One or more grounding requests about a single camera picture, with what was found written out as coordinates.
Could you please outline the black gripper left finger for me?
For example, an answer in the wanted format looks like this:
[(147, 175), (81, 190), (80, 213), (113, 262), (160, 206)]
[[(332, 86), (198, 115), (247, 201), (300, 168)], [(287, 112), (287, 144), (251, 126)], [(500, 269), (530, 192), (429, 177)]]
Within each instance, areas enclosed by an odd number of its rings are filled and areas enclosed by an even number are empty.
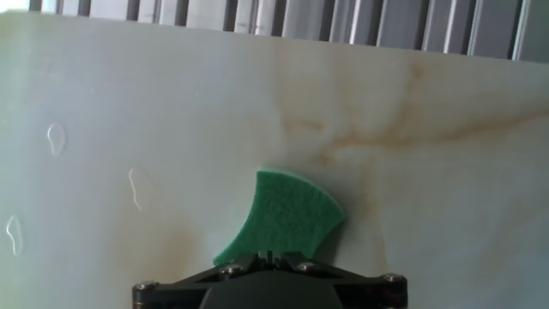
[(225, 266), (215, 266), (174, 283), (139, 282), (132, 287), (132, 308), (199, 308), (214, 285), (266, 270), (269, 261), (269, 252), (246, 253)]

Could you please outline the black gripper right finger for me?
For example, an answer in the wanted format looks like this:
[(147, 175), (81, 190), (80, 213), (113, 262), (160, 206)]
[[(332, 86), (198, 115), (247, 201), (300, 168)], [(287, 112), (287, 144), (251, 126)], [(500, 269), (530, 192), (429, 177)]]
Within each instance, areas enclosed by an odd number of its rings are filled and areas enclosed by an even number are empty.
[(305, 284), (321, 296), (338, 300), (343, 308), (407, 308), (407, 278), (401, 274), (362, 276), (299, 252), (281, 253), (281, 269), (329, 288), (333, 295), (312, 287), (311, 283)]

